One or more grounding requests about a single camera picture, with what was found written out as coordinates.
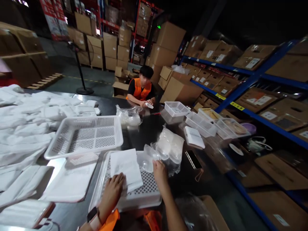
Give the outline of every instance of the black hair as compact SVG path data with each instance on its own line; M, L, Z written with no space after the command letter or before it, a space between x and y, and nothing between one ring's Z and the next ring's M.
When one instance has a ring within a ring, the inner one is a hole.
M140 68L140 74L142 74L147 79L150 79L152 78L154 71L151 67L144 65Z

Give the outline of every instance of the plastic basket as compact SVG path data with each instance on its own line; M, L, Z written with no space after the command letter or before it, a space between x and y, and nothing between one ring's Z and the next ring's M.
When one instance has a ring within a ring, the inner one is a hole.
M44 157L47 160L112 150L123 144L118 116L65 118Z
M190 110L187 107L185 107L184 104L177 101L165 102L165 109L172 117L184 116L190 112Z
M238 124L239 126L243 127L238 122L236 122L234 119L231 119L231 118L219 119L216 122L216 126L218 127L217 134L222 139L224 139L224 140L226 140L226 139L234 139L234 138L239 138L239 137L249 136L250 135L250 133L244 127L243 127L243 129L244 129L244 131L246 131L245 134L237 134L237 133L235 133L234 130L232 129L232 127L230 125L227 125L226 122L230 123L230 124Z
M110 176L110 154L117 151L109 151L105 153L103 162L97 177L96 185L89 206L89 212L99 204L107 179ZM119 212L142 209L147 207L159 206L161 204L161 195L156 185L153 173L148 173L140 168L140 173L143 181L143 186L127 193L122 191L121 198L117 204Z
M185 122L192 128L197 129L200 135L204 137L216 135L217 127L194 112L186 116Z

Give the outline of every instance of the smartwatch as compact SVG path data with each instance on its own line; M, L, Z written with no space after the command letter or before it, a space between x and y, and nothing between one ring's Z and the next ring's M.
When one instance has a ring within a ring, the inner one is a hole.
M93 231L99 231L103 226L99 219L97 207L94 207L87 215L87 222Z

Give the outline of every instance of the person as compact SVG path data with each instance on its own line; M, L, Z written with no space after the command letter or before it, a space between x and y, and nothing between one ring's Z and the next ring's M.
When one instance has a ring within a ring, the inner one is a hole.
M151 78L154 71L149 66L140 68L139 78L132 79L129 83L126 99L147 107L145 103L153 105L155 103L155 92L152 87Z
M168 184L167 169L161 160L153 160L153 173L159 192L163 198L166 207L167 223L169 231L188 231L187 226L180 214L180 211L171 194L171 189ZM117 205L121 193L125 176L123 173L114 175L109 178L102 200L98 206L99 220L104 224L115 206ZM85 223L79 231L93 231L89 223Z

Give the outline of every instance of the mobile phone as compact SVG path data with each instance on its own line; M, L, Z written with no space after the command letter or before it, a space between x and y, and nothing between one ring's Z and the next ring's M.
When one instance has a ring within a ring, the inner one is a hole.
M186 153L186 156L188 157L192 167L194 169L200 169L202 168L198 158L196 157L195 153L193 152L193 150L188 150L185 152Z

